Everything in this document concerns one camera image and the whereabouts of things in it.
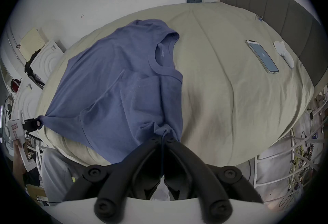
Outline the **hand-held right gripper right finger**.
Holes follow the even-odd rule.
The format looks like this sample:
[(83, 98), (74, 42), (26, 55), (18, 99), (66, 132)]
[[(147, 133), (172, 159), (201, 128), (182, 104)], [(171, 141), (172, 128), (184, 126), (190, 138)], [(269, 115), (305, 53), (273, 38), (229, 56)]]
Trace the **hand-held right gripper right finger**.
[(164, 160), (173, 158), (191, 184), (187, 199), (197, 195), (204, 222), (225, 222), (233, 213), (230, 199), (263, 205), (258, 192), (235, 166), (204, 163), (194, 152), (174, 138), (164, 138)]

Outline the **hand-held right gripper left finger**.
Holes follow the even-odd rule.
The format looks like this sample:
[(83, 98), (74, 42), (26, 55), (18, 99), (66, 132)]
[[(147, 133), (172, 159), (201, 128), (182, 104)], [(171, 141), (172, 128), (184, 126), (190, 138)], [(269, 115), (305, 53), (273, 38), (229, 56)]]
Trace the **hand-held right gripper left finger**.
[(160, 184), (160, 162), (161, 140), (153, 137), (119, 163), (88, 166), (63, 201), (96, 198), (97, 218), (123, 218), (127, 197), (151, 199)]

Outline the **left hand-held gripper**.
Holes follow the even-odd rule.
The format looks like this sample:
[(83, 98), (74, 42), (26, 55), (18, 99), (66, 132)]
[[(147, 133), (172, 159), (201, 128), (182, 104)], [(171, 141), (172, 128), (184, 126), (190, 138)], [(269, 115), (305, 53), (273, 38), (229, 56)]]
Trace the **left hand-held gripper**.
[(35, 130), (40, 130), (43, 126), (43, 123), (40, 119), (34, 118), (29, 120), (22, 120), (16, 119), (16, 120), (9, 120), (6, 123), (6, 133), (9, 134), (9, 138), (11, 141), (16, 141), (20, 143), (20, 146), (18, 147), (19, 154), (21, 156), (23, 165), (27, 171), (30, 171), (35, 168), (35, 161), (34, 160), (28, 160), (23, 144), (26, 142), (26, 133), (33, 132)]

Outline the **person's left hand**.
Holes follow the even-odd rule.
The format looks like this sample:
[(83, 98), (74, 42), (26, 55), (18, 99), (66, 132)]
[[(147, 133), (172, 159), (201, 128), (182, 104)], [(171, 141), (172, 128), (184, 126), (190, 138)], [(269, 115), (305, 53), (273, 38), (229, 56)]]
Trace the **person's left hand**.
[(23, 175), (26, 173), (26, 168), (23, 164), (20, 148), (22, 148), (22, 144), (19, 140), (13, 141), (14, 147), (14, 157), (13, 157), (13, 175), (17, 181), (23, 181)]

